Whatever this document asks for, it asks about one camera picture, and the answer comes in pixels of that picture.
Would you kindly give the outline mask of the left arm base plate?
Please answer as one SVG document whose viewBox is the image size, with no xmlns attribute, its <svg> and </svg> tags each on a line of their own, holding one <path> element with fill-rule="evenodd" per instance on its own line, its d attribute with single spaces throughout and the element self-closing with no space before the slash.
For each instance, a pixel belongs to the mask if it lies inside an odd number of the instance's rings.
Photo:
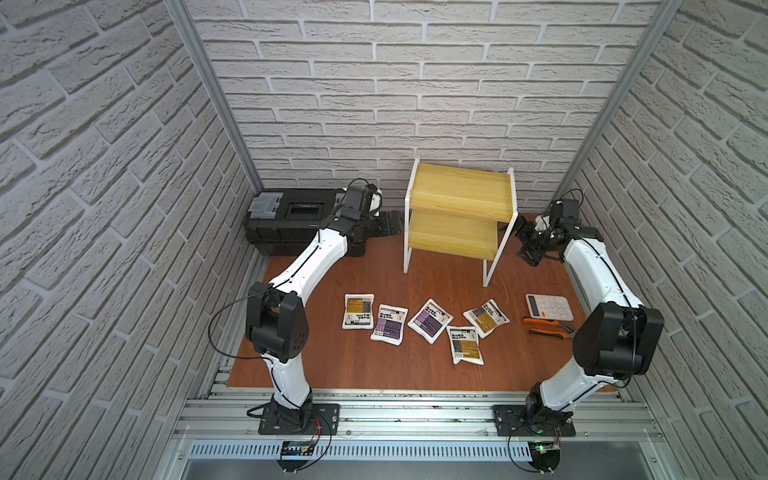
<svg viewBox="0 0 768 480">
<path fill-rule="evenodd" d="M 300 408 L 288 408 L 272 399 L 260 414 L 260 435 L 333 436 L 338 431 L 340 405 L 307 400 Z"/>
</svg>

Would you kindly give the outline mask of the yellow coffee bag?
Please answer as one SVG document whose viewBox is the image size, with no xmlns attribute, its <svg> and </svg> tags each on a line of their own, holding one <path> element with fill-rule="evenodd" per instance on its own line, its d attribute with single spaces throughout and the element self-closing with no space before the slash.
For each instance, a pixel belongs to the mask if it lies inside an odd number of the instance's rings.
<svg viewBox="0 0 768 480">
<path fill-rule="evenodd" d="M 484 360 L 479 348 L 480 337 L 474 327 L 446 328 L 450 340 L 451 356 L 454 365 L 467 362 L 483 365 Z"/>
<path fill-rule="evenodd" d="M 342 328 L 345 330 L 372 330 L 374 327 L 373 294 L 346 294 Z"/>
<path fill-rule="evenodd" d="M 481 339 L 489 336 L 498 327 L 509 324 L 510 319 L 501 311 L 493 299 L 467 310 L 463 316 L 475 328 Z"/>
</svg>

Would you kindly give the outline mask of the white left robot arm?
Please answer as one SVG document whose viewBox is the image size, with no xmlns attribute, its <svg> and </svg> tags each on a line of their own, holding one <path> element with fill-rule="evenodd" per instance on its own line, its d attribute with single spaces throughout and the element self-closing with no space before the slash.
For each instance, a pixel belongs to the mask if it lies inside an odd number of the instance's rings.
<svg viewBox="0 0 768 480">
<path fill-rule="evenodd" d="M 301 358 L 310 333 L 305 307 L 337 261 L 364 256 L 367 241 L 380 235 L 382 201 L 373 184 L 349 185 L 304 251 L 281 274 L 248 292 L 244 338 L 268 368 L 274 388 L 270 407 L 281 414 L 312 412 Z"/>
</svg>

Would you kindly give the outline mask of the yellow coffee bag bottom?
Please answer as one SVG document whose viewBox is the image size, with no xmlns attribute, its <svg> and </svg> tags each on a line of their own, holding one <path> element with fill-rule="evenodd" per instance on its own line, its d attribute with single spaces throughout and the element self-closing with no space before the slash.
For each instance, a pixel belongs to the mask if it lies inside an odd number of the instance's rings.
<svg viewBox="0 0 768 480">
<path fill-rule="evenodd" d="M 446 328 L 450 340 L 451 356 L 454 365 L 467 362 L 483 365 L 484 360 L 479 348 L 480 337 L 474 327 Z"/>
</svg>

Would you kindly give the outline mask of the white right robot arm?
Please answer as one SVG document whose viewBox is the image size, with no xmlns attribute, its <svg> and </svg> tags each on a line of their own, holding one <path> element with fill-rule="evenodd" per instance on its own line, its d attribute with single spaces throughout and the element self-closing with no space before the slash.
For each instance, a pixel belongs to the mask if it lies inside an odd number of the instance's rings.
<svg viewBox="0 0 768 480">
<path fill-rule="evenodd" d="M 589 313 L 572 342 L 571 359 L 529 392 L 520 414 L 526 423 L 564 421 L 575 406 L 606 386 L 626 387 L 644 375 L 663 327 L 662 313 L 631 292 L 613 265 L 600 232 L 574 218 L 519 218 L 512 232 L 518 255 L 536 266 L 549 252 L 569 269 Z"/>
</svg>

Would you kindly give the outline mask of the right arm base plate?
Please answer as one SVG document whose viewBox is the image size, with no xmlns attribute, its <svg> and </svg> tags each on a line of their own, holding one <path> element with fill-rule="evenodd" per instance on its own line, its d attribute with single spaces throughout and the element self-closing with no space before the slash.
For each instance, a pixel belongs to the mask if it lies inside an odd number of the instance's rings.
<svg viewBox="0 0 768 480">
<path fill-rule="evenodd" d="M 531 413 L 523 405 L 494 405 L 494 425 L 499 437 L 575 437 L 572 412 L 542 408 Z"/>
</svg>

